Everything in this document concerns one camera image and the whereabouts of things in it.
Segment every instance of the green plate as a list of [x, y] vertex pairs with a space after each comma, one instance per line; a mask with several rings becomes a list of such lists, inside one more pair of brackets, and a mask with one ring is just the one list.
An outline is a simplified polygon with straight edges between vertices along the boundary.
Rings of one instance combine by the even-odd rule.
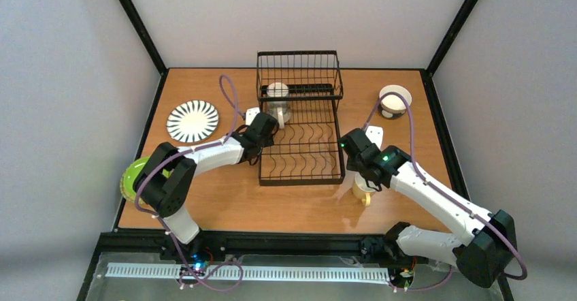
[[[138, 177], [138, 174], [140, 174], [149, 158], [150, 156], [146, 156], [137, 159], [127, 168], [120, 178], [120, 193], [127, 201], [134, 202], [136, 198], [136, 192], [132, 189], [134, 180]], [[168, 177], [170, 173], [167, 170], [163, 170], [163, 175]], [[145, 204], [145, 202], [143, 199], [140, 199], [138, 200], [138, 204]]]

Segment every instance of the wooden table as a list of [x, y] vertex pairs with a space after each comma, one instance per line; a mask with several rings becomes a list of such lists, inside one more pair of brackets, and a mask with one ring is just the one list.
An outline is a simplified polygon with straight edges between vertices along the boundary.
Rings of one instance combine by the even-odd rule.
[[[170, 69], [142, 152], [150, 155], [162, 142], [172, 140], [165, 124], [169, 113], [191, 99], [211, 102], [220, 113], [216, 132], [208, 140], [225, 135], [233, 121], [233, 109], [222, 96], [218, 77], [228, 74], [235, 82], [240, 108], [257, 107], [255, 69]], [[416, 125], [417, 161], [434, 177], [450, 186], [448, 172], [433, 123], [423, 81], [417, 70], [342, 70], [344, 98], [338, 108], [341, 134], [361, 127], [379, 90], [388, 84], [404, 86], [412, 94]], [[372, 125], [384, 128], [383, 146], [394, 144], [409, 152], [407, 116], [389, 121], [376, 114]], [[385, 233], [398, 221], [423, 229], [447, 232], [442, 223], [417, 203], [394, 191], [376, 193], [365, 208], [352, 195], [353, 174], [342, 185], [261, 187], [258, 166], [247, 163], [226, 166], [193, 180], [186, 207], [203, 229], [299, 233]], [[150, 215], [127, 202], [119, 227], [160, 228]]]

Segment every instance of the white wall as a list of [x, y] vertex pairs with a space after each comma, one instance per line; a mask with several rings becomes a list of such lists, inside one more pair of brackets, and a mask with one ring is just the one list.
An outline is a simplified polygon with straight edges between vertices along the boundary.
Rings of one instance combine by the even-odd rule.
[[529, 276], [524, 281], [509, 280], [515, 301], [575, 301], [575, 267], [551, 266], [529, 260]]
[[133, 0], [170, 67], [254, 67], [336, 49], [344, 67], [426, 67], [463, 0]]
[[[473, 201], [507, 210], [521, 254], [568, 266], [573, 280], [575, 5], [577, 0], [480, 0], [433, 78]], [[521, 291], [528, 285], [515, 286]]]
[[0, 46], [0, 300], [73, 300], [159, 75], [117, 0], [0, 0]]

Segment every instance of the white cable carrier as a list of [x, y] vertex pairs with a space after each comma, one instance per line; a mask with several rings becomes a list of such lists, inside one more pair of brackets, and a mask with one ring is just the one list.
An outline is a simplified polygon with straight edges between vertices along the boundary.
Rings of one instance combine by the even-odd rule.
[[[215, 269], [208, 267], [208, 272]], [[111, 262], [105, 277], [135, 279], [178, 279], [181, 265], [170, 264], [125, 264]], [[292, 282], [350, 282], [388, 284], [389, 272], [386, 268], [331, 268], [331, 267], [276, 267], [242, 266], [243, 281], [292, 281]], [[222, 267], [209, 280], [237, 281], [240, 270], [236, 267]]]

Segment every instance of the plate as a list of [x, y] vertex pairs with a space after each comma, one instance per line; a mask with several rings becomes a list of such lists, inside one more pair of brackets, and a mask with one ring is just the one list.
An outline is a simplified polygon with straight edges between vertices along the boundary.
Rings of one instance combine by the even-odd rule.
[[[120, 193], [123, 197], [129, 202], [133, 202], [136, 199], [136, 191], [133, 190], [133, 185], [138, 177], [138, 174], [146, 165], [146, 162], [149, 160], [150, 156], [142, 157], [134, 161], [126, 170], [126, 172], [120, 177]], [[165, 177], [170, 176], [170, 173], [167, 170], [163, 170], [163, 175]], [[138, 200], [138, 204], [143, 206], [146, 204], [142, 198]]]
[[187, 101], [174, 108], [166, 121], [170, 136], [180, 142], [194, 143], [208, 138], [218, 126], [218, 111], [202, 100]]

